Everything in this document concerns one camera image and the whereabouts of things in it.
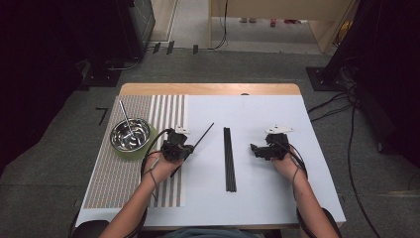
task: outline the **black and white striped pattern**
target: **black and white striped pattern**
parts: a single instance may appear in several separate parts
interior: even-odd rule
[[[119,106],[122,100],[129,117],[141,117],[158,132],[176,125],[187,127],[186,95],[118,96],[105,132],[102,146],[90,180],[83,208],[121,208],[140,182],[141,160],[128,161],[117,157],[109,141],[112,128],[124,120]],[[157,140],[160,148],[163,138]],[[162,182],[151,199],[150,206],[174,207],[185,205],[185,172],[178,170],[173,178]]]

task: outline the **stainless steel bowl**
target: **stainless steel bowl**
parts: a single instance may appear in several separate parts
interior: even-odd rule
[[[141,149],[151,136],[151,127],[142,118],[130,118],[129,123],[134,137],[130,133],[130,128],[125,120],[119,122],[110,134],[112,147],[122,157],[127,157],[128,155],[125,154],[131,154]]]

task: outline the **white bracket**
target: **white bracket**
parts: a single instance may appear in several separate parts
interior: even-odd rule
[[[182,128],[182,127],[181,127],[181,126],[179,126],[179,125],[176,125],[176,126],[175,126],[175,132],[176,132],[177,134],[189,134],[189,131],[188,131],[188,130],[186,130],[186,129]]]
[[[292,132],[292,131],[293,131],[293,128],[291,127],[278,126],[278,125],[275,125],[274,127],[271,127],[265,130],[267,134],[280,134],[280,133],[286,133],[286,132]]]

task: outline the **pair of chopsticks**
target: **pair of chopsticks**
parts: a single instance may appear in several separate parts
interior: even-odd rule
[[[237,191],[235,180],[234,156],[232,153],[231,129],[223,128],[225,138],[225,175],[226,175],[226,190]]]

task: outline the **black stand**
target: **black stand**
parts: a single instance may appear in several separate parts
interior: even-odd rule
[[[340,70],[345,63],[357,59],[355,54],[357,55],[359,44],[356,41],[360,39],[357,34],[363,28],[365,23],[363,19],[368,14],[364,8],[366,2],[372,4],[374,1],[361,1],[351,29],[328,64],[325,67],[306,67],[306,72],[315,91],[347,91],[345,84],[341,83],[344,80],[340,75]]]
[[[361,109],[369,119],[371,127],[376,134],[377,151],[384,154],[395,154],[387,139],[396,133],[397,127],[364,86],[358,85],[355,89],[355,94],[360,101]]]
[[[346,86],[340,83],[343,79],[339,73],[331,79],[324,75],[324,70],[325,67],[306,67],[314,91],[347,91]]]
[[[78,90],[87,91],[89,87],[115,87],[120,78],[121,70],[96,69],[92,65],[88,65],[87,72],[83,76],[83,80]]]

